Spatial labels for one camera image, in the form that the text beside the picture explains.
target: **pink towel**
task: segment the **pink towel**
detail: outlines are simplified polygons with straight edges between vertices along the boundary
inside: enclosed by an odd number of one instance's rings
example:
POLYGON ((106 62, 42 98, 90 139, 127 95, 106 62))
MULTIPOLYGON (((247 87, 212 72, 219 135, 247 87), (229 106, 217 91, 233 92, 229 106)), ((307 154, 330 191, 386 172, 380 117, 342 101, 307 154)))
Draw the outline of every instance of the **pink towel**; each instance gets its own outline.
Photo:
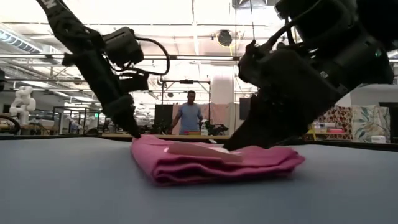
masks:
POLYGON ((187 148, 214 147, 205 143, 175 144, 151 135, 133 139, 133 158, 157 185, 226 182, 288 175, 305 160, 290 147, 282 146, 267 150, 257 146, 245 147, 234 151, 234 155, 241 156, 241 162, 228 162, 220 157, 176 155, 167 152, 173 145, 187 148))

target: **bottle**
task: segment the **bottle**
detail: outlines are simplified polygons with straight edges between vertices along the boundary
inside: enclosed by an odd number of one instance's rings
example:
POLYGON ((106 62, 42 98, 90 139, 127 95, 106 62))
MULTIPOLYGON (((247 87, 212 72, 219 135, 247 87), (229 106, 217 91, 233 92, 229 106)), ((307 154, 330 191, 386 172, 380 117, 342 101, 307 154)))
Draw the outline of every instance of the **bottle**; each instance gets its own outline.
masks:
POLYGON ((201 124, 200 134, 204 135, 204 136, 209 135, 209 132, 207 131, 207 128, 206 128, 206 124, 204 122, 203 122, 203 124, 201 124))
POLYGON ((315 133, 320 133, 321 126, 318 121, 313 122, 313 131, 315 133))

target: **black monitor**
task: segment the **black monitor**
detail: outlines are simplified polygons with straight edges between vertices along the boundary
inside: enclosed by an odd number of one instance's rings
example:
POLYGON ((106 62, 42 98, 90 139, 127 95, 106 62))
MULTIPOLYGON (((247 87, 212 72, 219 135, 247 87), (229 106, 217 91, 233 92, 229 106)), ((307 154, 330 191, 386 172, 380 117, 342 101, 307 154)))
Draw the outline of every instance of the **black monitor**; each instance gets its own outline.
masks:
POLYGON ((2 108, 3 113, 10 113, 10 107, 11 105, 4 105, 2 108))
POLYGON ((173 121, 173 105, 155 105, 155 124, 170 125, 173 121))
POLYGON ((250 98, 239 98, 239 120, 244 121, 249 116, 250 98))

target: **black cable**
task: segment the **black cable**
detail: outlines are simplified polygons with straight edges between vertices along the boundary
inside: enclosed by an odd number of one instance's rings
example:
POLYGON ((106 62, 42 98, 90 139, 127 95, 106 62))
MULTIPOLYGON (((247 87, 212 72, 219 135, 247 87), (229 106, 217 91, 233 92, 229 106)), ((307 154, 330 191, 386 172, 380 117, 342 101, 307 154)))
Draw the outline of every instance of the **black cable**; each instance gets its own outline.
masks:
POLYGON ((155 45, 160 47, 160 49, 163 51, 164 55, 166 56, 166 71, 163 72, 163 73, 159 73, 159 72, 146 71, 146 70, 143 70, 143 69, 140 69, 140 68, 134 68, 134 67, 131 66, 132 62, 129 62, 126 66, 123 66, 123 68, 121 68, 121 69, 117 69, 117 68, 114 68, 112 66, 111 66, 111 69, 116 71, 116 72, 133 71, 133 72, 141 73, 141 74, 151 74, 151 75, 160 75, 160 76, 168 74, 168 72, 170 70, 170 55, 167 52, 166 48, 161 43, 159 43, 156 40, 153 40, 153 39, 150 39, 150 38, 136 37, 136 36, 134 36, 134 37, 136 38, 136 40, 151 42, 151 43, 154 43, 155 45))
POLYGON ((299 20, 301 20, 305 15, 307 15, 310 11, 314 10, 322 1, 324 0, 318 0, 313 6, 311 6, 309 9, 307 9, 305 12, 301 13, 299 16, 297 16, 295 19, 291 20, 288 24, 285 24, 283 27, 281 27, 272 37, 270 37, 261 48, 265 52, 269 52, 272 50, 272 47, 276 44, 276 42, 279 40, 279 37, 281 37, 284 33, 289 31, 293 26, 295 26, 299 20))
POLYGON ((253 40, 256 39, 256 35, 254 35, 254 15, 253 15, 253 4, 250 0, 250 12, 251 12, 251 27, 253 30, 253 40))
POLYGON ((8 121, 11 121, 14 124, 13 129, 10 129, 10 130, 1 130, 0 129, 0 133, 17 134, 21 130, 21 125, 14 118, 5 116, 5 115, 0 115, 0 119, 6 119, 8 121))

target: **patterned panel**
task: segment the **patterned panel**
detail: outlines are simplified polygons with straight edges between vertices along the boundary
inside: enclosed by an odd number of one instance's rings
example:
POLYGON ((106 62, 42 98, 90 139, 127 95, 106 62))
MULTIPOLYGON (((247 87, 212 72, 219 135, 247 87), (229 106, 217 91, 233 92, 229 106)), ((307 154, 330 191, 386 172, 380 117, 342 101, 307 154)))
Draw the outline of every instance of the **patterned panel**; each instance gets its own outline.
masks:
POLYGON ((371 142, 372 136, 385 136, 390 142, 390 112, 387 107, 353 106, 353 140, 371 142))
POLYGON ((330 108, 323 116, 318 118, 319 122, 335 123, 336 128, 341 128, 346 134, 327 134, 325 140, 351 140, 352 139, 352 111, 350 107, 334 106, 330 108))

